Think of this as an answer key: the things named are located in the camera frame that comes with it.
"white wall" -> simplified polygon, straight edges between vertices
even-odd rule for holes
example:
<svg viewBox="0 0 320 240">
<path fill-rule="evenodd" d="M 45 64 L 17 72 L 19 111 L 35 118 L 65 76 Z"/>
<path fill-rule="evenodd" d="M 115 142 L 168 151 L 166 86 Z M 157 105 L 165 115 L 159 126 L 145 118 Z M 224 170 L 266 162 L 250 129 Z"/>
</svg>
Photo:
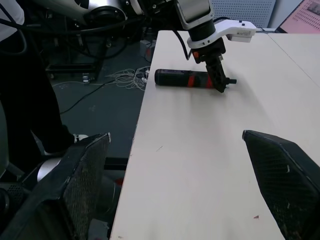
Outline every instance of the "white wall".
<svg viewBox="0 0 320 240">
<path fill-rule="evenodd" d="M 276 0 L 268 27 L 279 27 L 301 2 L 302 0 Z"/>
</svg>

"white shirt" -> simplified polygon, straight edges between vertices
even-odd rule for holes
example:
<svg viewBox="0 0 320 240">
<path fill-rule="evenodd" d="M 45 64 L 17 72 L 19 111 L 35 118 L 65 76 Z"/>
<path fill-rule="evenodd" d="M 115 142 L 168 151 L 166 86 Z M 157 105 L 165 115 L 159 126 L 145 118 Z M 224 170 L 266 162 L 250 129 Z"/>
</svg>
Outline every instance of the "white shirt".
<svg viewBox="0 0 320 240">
<path fill-rule="evenodd" d="M 25 22 L 25 13 L 20 7 L 20 5 L 16 2 L 16 0 L 0 0 L 0 3 L 7 10 L 7 12 L 11 15 L 11 17 L 15 20 L 17 24 L 24 24 Z M 9 20 L 9 18 L 5 15 L 5 13 L 0 9 L 0 19 Z M 0 24 L 0 42 L 17 31 L 16 28 L 6 26 Z"/>
</svg>

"pink screen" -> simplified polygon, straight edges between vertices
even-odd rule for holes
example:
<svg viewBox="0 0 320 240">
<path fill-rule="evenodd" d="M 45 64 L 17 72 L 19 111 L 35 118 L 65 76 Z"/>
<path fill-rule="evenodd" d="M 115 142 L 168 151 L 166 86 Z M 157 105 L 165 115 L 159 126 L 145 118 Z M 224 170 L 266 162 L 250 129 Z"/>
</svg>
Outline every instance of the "pink screen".
<svg viewBox="0 0 320 240">
<path fill-rule="evenodd" d="M 304 0 L 280 28 L 289 34 L 319 34 L 320 0 Z"/>
</svg>

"white sneaker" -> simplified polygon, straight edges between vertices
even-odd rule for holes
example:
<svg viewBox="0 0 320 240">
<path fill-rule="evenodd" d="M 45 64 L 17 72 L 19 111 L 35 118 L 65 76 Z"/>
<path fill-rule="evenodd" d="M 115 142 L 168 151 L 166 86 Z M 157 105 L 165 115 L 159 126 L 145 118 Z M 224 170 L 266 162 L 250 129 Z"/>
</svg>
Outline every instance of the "white sneaker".
<svg viewBox="0 0 320 240">
<path fill-rule="evenodd" d="M 80 142 L 82 139 L 85 139 L 85 138 L 89 137 L 89 136 L 84 135 L 84 134 L 73 134 L 73 136 L 74 136 L 74 143 L 75 144 Z M 63 151 L 57 151 L 57 152 L 46 152 L 46 151 L 44 151 L 44 155 L 45 156 L 52 156 L 52 157 L 59 157 L 59 156 L 62 156 L 63 154 L 65 154 L 67 150 L 68 149 L 65 149 Z"/>
</svg>

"table surface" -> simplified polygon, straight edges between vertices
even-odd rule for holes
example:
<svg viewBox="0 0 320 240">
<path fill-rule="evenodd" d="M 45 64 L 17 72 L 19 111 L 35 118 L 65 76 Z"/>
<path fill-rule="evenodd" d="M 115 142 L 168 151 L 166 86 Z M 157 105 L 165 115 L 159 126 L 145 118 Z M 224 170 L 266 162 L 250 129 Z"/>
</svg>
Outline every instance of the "table surface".
<svg viewBox="0 0 320 240">
<path fill-rule="evenodd" d="M 320 34 L 279 34 L 269 36 L 320 87 Z"/>
<path fill-rule="evenodd" d="M 224 42 L 225 73 L 238 80 L 224 94 L 160 87 L 157 69 L 206 69 L 159 32 L 111 240 L 284 239 L 242 132 L 278 135 L 320 160 L 320 89 L 267 34 Z"/>
</svg>

